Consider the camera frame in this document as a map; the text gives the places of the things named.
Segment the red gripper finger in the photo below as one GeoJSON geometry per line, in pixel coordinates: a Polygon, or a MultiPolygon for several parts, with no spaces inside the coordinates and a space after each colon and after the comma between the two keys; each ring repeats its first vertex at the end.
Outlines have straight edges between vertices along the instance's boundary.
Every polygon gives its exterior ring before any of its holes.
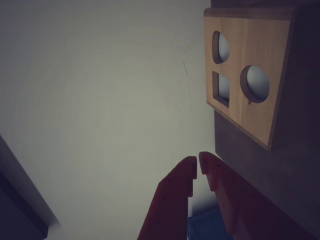
{"type": "Polygon", "coordinates": [[[159,184],[139,233],[139,240],[186,240],[189,198],[197,179],[197,158],[183,159],[159,184]]]}
{"type": "Polygon", "coordinates": [[[199,162],[227,233],[235,240],[315,239],[214,154],[201,152],[199,162]]]}

